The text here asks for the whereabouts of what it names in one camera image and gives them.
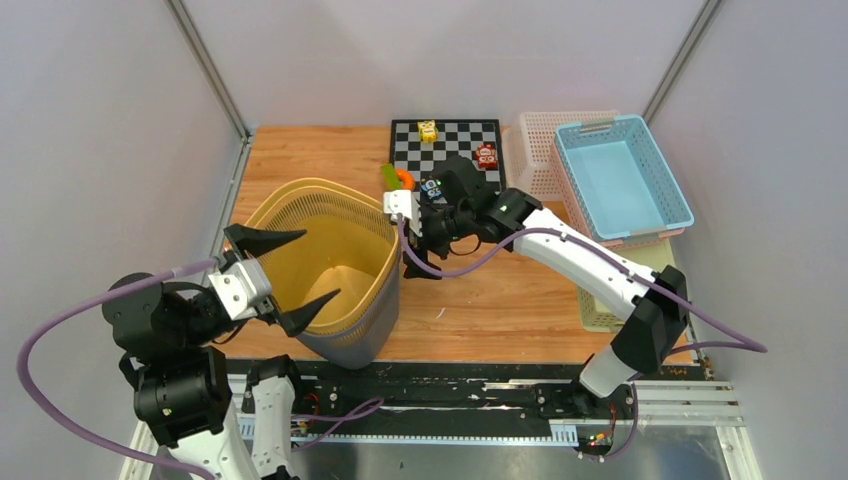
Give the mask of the aluminium frame post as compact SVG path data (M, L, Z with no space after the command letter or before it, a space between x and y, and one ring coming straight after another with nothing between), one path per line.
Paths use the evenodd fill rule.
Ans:
M723 5L723 0L705 0L702 2L642 113L642 117L648 125L651 125L656 119Z
M169 9L172 18L179 28L189 50L198 63L204 77L206 78L214 96L224 111L229 123L243 144L252 138L250 128L247 126L243 115L236 105L234 97L229 91L224 78L202 38L202 34L194 21L190 10L183 0L165 0L165 6Z

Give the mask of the yellow owl toy block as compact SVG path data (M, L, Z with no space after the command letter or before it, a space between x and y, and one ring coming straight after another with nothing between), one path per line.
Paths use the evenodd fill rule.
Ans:
M422 120L417 122L419 139L423 143L435 143L439 137L439 130L435 120Z

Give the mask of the large white plastic basket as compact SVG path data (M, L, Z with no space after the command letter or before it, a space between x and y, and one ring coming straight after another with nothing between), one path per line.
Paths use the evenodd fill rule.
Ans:
M618 110L520 113L503 133L506 185L543 202L561 201L562 188L550 163L555 129L563 124L591 123L619 114Z

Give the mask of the left aluminium frame post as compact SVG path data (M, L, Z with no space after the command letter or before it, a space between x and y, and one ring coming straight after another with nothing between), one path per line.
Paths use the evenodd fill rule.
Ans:
M165 0L165 6L169 9L172 18L179 28L189 50L198 63L204 77L206 78L214 96L224 111L229 123L243 144L252 138L250 128L247 126L243 115L236 105L234 97L229 91L224 78L202 38L202 34L194 21L190 10L183 0Z

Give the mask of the blue owl toy block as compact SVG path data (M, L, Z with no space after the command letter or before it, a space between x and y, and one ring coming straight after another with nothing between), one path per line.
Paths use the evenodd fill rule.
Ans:
M436 178L423 178L420 183L421 195L430 202L443 198L441 181Z

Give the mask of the yellow slatted laundry bin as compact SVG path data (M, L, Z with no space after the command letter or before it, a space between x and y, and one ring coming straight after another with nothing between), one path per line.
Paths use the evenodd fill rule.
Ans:
M302 178L279 187L246 225L306 232L259 260L283 311L339 291L306 328L310 334L330 335L353 326L398 263L396 227L382 203L326 179Z

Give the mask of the grey and yellow laundry bin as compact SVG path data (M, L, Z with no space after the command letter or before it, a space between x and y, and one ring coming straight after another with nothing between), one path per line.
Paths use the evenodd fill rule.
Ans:
M334 267L322 273L314 287L322 290L336 287L341 292L321 310L321 317L338 320L357 305L374 278L349 266ZM400 313L399 263L393 261L387 277L376 291L373 301L355 321L339 331L318 333L311 325L297 337L309 350L349 369L371 364L386 344Z

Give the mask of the red owl toy block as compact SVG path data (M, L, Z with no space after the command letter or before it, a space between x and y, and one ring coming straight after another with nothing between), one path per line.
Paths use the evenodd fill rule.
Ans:
M475 159L479 169L491 170L498 167L497 149L490 143L479 145L475 150Z

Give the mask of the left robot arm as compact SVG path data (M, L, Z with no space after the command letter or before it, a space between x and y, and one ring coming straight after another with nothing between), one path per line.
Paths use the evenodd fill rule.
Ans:
M328 303L321 295L289 311L272 294L260 257L300 237L297 230L226 228L230 249L206 268L207 281L173 281L132 273L110 288L102 306L119 368L134 395L134 411L159 446L188 464L193 476L216 479L291 479L292 413L306 400L298 367L287 355L254 363L246 390L255 404L253 442L246 445L218 337L249 320L303 333Z

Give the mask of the orange arch toy block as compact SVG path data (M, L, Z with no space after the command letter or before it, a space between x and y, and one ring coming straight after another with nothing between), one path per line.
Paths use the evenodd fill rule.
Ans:
M409 171L404 169L396 169L395 173L402 189L409 191L415 190L417 181L414 179L413 175Z

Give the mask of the right aluminium frame post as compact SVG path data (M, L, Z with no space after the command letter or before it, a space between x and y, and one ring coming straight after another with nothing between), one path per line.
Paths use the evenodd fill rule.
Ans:
M651 125L656 119L723 5L723 0L705 0L702 2L642 113L642 117L648 125Z

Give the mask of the pink plastic basket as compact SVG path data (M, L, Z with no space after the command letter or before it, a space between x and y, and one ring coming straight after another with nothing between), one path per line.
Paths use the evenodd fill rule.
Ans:
M611 249L611 250L620 250L627 248L635 248L639 246L645 245L653 245L660 243L670 237L680 235L685 231L684 228L672 229L672 230L656 230L656 231L644 231L639 232L637 235L630 235L618 239L613 240L603 240L599 241L599 244Z

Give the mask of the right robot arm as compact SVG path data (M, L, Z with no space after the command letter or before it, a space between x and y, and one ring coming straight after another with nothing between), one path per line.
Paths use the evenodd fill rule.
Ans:
M442 203L419 203L406 189L387 191L383 209L397 226L409 278L447 278L428 261L446 258L452 242L475 236L494 250L523 255L600 299L624 324L582 367L571 403L596 417L623 383L655 373L689 324L686 279L673 266L657 271L627 260L571 228L535 197L496 188L473 162L454 155L434 170Z

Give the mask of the light blue plastic basket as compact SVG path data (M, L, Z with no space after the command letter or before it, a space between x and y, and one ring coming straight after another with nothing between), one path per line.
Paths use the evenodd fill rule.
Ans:
M695 223L639 115L560 125L551 155L575 228L598 243L644 231L687 229Z

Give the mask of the black metal base rail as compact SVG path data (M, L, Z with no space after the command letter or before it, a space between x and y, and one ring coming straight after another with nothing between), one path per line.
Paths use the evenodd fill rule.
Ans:
M595 431L624 428L648 391L628 386L607 400L574 400L575 364L377 361L346 370L327 361L297 363L304 397L293 440L324 444L564 446Z

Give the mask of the black and white chessboard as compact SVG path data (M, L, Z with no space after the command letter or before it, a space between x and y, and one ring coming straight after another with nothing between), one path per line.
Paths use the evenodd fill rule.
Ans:
M435 143L420 141L417 122L422 120L427 118L394 119L389 143L389 162L396 169L407 170L413 175L417 181L414 190L417 197L421 196L421 180L429 178L435 167L452 156L468 159L498 191L506 186L502 129L498 119L434 119L439 130ZM481 170L477 166L475 150L484 143L490 143L497 149L496 169Z

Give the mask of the green plastic basket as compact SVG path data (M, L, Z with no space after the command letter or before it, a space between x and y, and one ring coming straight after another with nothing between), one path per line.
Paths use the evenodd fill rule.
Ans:
M657 272L661 272L667 265L676 267L671 242L668 239L653 244L615 249L614 252L628 261L646 265ZM625 323L604 303L580 287L577 288L577 301L581 325L589 332L616 333Z

